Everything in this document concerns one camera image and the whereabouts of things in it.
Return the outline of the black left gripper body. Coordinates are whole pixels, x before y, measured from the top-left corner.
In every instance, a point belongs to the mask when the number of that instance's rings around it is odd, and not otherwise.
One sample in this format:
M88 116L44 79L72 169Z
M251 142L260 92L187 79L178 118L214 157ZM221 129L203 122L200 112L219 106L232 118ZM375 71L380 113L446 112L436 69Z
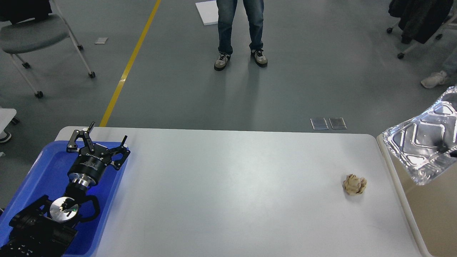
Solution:
M95 143L95 153L89 153L88 147L82 147L73 165L67 173L69 187L93 187L99 184L106 168L104 165L104 150L108 147Z

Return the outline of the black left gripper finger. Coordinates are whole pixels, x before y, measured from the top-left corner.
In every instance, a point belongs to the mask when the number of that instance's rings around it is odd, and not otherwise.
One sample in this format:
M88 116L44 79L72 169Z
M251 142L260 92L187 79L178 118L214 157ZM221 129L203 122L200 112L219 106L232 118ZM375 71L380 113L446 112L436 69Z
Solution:
M124 136L119 146L113 148L107 148L104 150L104 165L112 166L115 170L120 170L128 156L130 155L130 150L125 146L127 140L127 135ZM121 155L119 159L113 159L114 156Z
M74 130L70 140L67 143L67 152L80 152L82 148L78 148L76 141L81 138L84 143L84 147L88 147L89 153L95 153L95 145L93 144L92 139L90 138L90 132L92 131L95 122L92 122L87 130Z

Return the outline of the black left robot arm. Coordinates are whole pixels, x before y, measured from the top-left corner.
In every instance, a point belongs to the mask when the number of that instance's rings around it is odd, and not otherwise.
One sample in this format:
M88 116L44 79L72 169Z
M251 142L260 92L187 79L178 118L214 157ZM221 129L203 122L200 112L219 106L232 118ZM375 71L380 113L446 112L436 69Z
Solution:
M89 257L100 243L130 155L121 142L94 142L88 128L49 143L6 210L2 257Z

